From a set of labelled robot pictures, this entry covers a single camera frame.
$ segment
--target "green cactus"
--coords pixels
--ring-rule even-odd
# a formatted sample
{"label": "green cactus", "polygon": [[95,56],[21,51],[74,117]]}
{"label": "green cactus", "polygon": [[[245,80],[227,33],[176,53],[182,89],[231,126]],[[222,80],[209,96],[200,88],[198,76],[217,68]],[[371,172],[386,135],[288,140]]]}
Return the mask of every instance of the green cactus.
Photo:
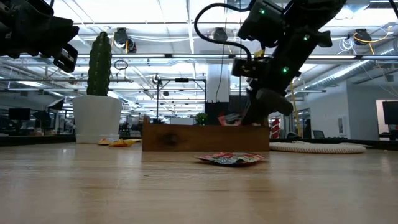
{"label": "green cactus", "polygon": [[87,95],[107,96],[111,75],[112,46],[106,32],[93,42],[88,68]]}

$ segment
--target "office desk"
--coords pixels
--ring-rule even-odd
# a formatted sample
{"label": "office desk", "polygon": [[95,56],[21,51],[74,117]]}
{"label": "office desk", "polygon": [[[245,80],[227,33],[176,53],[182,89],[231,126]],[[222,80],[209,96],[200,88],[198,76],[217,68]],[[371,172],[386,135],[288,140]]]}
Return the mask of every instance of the office desk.
{"label": "office desk", "polygon": [[0,223],[396,223],[398,152],[207,152],[70,144],[0,148]]}

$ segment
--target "red snack packet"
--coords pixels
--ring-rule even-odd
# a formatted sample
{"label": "red snack packet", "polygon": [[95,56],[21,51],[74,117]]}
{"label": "red snack packet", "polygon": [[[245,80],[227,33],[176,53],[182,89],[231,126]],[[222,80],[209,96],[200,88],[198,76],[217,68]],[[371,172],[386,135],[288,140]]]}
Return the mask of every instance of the red snack packet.
{"label": "red snack packet", "polygon": [[258,162],[265,158],[265,156],[254,153],[221,152],[214,155],[201,156],[198,159],[215,162],[222,165],[241,165]]}

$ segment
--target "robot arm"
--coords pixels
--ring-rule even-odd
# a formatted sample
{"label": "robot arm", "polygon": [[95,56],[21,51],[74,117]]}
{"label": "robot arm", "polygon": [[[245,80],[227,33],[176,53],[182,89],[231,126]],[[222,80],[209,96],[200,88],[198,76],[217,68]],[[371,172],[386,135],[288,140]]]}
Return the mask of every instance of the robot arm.
{"label": "robot arm", "polygon": [[78,52],[68,42],[79,27],[53,14],[52,6],[44,0],[0,1],[0,55],[19,58],[23,53],[41,53],[53,57],[63,71],[74,71]]}
{"label": "robot arm", "polygon": [[[252,0],[249,7],[238,9],[226,4],[212,4],[195,19],[197,34],[209,42],[241,47],[246,60],[235,59],[232,75],[248,77],[248,105],[241,124],[262,123],[268,114],[278,111],[289,115],[293,106],[285,99],[285,89],[314,48],[331,47],[330,31],[319,32],[344,6],[346,0],[292,0],[283,9],[270,0]],[[270,57],[252,60],[250,51],[235,42],[211,40],[197,28],[199,17],[212,7],[226,7],[239,12],[250,11],[238,36],[258,40],[261,46],[276,47]]]}

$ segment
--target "ceiling duct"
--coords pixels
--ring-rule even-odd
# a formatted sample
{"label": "ceiling duct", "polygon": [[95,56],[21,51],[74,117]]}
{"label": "ceiling duct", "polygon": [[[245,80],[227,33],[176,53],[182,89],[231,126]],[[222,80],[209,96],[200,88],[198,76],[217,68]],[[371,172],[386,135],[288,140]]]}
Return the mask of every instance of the ceiling duct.
{"label": "ceiling duct", "polygon": [[[377,47],[376,55],[396,55],[398,54],[398,39],[394,39],[382,46]],[[299,90],[311,90],[318,86],[330,86],[349,79],[355,75],[363,73],[365,70],[372,70],[376,66],[374,60],[360,60],[350,65],[340,65],[329,72],[320,75],[318,78],[310,81],[305,86],[298,87]]]}

